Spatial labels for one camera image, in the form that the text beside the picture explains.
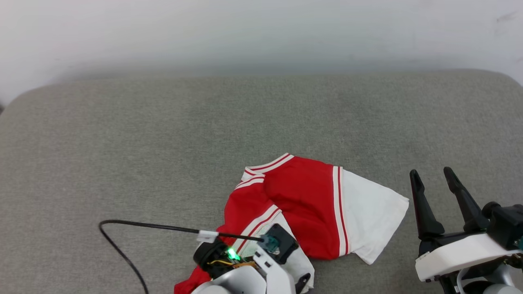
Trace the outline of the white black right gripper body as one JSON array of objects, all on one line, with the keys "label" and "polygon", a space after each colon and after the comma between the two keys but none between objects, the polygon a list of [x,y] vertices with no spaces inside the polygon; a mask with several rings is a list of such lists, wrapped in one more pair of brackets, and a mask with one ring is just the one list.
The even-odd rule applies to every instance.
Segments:
[{"label": "white black right gripper body", "polygon": [[487,234],[477,234],[424,253],[416,259],[416,272],[420,281],[433,280],[436,276],[520,253],[520,249],[504,249]]}]

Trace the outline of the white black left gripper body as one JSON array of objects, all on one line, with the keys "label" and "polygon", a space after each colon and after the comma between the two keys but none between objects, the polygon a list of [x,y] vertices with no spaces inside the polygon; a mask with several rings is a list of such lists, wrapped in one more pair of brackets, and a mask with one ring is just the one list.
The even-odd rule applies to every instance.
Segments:
[{"label": "white black left gripper body", "polygon": [[210,281],[194,293],[295,294],[295,279],[283,265],[296,249],[295,240],[243,241],[241,246],[227,246],[221,240],[202,243],[194,262]]}]

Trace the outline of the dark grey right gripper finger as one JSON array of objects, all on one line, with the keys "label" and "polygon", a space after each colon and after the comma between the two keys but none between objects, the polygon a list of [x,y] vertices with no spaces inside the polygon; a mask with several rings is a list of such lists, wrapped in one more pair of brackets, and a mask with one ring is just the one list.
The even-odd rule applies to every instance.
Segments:
[{"label": "dark grey right gripper finger", "polygon": [[410,171],[411,193],[417,224],[417,236],[421,241],[441,236],[443,225],[437,221],[425,196],[425,186],[416,169]]},{"label": "dark grey right gripper finger", "polygon": [[445,166],[443,174],[450,192],[455,195],[460,212],[463,216],[465,233],[481,232],[489,226],[489,220],[482,215],[482,210],[468,192],[467,188],[461,183],[452,168]]}]

